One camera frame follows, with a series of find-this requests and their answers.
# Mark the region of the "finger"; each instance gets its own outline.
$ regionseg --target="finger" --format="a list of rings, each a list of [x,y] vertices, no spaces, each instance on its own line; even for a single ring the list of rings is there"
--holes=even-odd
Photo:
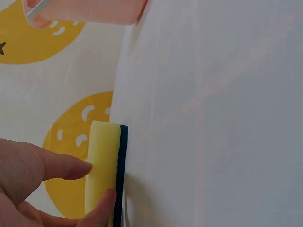
[[[18,212],[12,201],[2,193],[0,193],[0,204],[1,227],[42,227]]]
[[[33,144],[24,145],[41,158],[44,164],[44,181],[52,178],[75,180],[84,177],[92,169],[92,164],[71,155],[55,154]]]
[[[22,202],[16,209],[27,219],[43,225],[39,210],[30,205],[27,201]]]
[[[103,227],[114,212],[116,201],[115,190],[107,190],[96,208],[81,221],[77,227]]]
[[[92,165],[28,143],[0,139],[0,190],[15,206],[23,202],[43,180],[84,177]]]
[[[80,219],[67,219],[49,215],[38,210],[27,201],[17,206],[17,210],[27,219],[33,220],[44,227],[75,227],[80,222]]]
[[[39,212],[44,227],[75,227],[80,222],[80,219],[55,217],[40,210]]]

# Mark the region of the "yellow circle pattern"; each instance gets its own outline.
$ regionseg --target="yellow circle pattern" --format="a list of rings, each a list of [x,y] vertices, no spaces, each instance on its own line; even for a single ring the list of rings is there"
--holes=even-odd
[[[43,148],[58,154],[87,158],[90,125],[93,120],[108,122],[112,92],[91,95],[67,110],[51,127]],[[85,215],[85,178],[46,181],[46,190],[57,209],[66,218]]]
[[[83,22],[53,22],[49,27],[30,26],[24,16],[22,0],[0,12],[0,64],[29,64],[43,61],[62,51],[82,31]]]

